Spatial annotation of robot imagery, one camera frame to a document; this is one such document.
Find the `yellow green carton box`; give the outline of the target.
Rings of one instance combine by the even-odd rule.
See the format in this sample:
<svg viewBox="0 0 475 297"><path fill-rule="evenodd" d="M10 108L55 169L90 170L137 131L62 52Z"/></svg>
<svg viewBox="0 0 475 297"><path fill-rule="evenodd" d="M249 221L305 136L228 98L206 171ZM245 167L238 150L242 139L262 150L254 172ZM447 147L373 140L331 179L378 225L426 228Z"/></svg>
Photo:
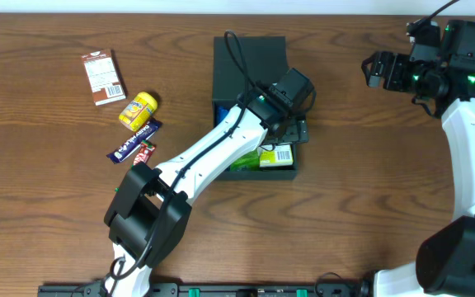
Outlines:
<svg viewBox="0 0 475 297"><path fill-rule="evenodd" d="M290 144L267 145L258 149L259 164L265 167L287 167L294 164L294 156Z"/></svg>

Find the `green snack bag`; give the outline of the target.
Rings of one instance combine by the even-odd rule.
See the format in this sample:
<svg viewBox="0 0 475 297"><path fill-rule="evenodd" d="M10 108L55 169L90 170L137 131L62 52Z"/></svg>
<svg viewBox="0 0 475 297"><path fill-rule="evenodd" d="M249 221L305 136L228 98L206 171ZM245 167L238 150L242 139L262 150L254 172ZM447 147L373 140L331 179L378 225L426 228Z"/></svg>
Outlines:
<svg viewBox="0 0 475 297"><path fill-rule="evenodd" d="M258 171L260 168L260 155L256 150L244 154L230 165L231 172Z"/></svg>

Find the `blue Oreo cookie pack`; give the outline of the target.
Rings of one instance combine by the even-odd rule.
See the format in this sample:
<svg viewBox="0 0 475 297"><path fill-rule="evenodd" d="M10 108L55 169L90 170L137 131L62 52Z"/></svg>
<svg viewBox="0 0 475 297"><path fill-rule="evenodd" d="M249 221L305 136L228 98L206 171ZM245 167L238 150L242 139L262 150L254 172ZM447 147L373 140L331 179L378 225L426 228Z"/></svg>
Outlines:
<svg viewBox="0 0 475 297"><path fill-rule="evenodd" d="M220 124L222 121L224 121L227 115L228 115L228 109L224 108L223 106L216 106L215 124L216 125Z"/></svg>

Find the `dark green folding box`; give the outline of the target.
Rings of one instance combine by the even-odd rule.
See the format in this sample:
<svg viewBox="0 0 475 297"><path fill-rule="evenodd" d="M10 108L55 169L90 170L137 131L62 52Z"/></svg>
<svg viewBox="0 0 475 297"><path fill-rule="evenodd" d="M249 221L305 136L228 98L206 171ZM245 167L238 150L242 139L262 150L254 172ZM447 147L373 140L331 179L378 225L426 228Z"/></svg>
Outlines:
<svg viewBox="0 0 475 297"><path fill-rule="evenodd" d="M276 83L289 69L286 43L283 36L241 37L242 52L247 63L249 78L266 84ZM213 60L213 124L221 121L220 111L229 110L236 104L243 91L241 72L235 66L222 37L214 38ZM267 167L258 171L232 172L225 169L217 178L222 181L289 181L298 174L297 146L292 145L293 163L284 167Z"/></svg>

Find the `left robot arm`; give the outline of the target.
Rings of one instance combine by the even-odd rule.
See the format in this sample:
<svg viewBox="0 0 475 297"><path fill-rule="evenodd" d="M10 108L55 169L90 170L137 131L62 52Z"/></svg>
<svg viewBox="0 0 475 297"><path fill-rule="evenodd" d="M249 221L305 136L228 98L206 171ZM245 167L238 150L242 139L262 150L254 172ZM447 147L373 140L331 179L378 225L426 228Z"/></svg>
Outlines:
<svg viewBox="0 0 475 297"><path fill-rule="evenodd" d="M258 115L236 105L175 158L155 168L132 166L104 217L115 258L101 295L145 296L152 269L181 241L194 201L234 161L257 149L266 134Z"/></svg>

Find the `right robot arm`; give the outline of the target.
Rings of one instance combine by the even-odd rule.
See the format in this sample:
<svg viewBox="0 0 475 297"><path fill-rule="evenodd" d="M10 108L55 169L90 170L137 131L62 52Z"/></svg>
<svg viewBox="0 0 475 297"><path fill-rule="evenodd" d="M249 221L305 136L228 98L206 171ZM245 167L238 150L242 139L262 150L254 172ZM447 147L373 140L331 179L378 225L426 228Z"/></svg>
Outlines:
<svg viewBox="0 0 475 297"><path fill-rule="evenodd" d="M361 65L370 87L412 94L449 143L454 211L414 262L378 271L371 296L475 296L475 21L407 25L409 54L378 51Z"/></svg>

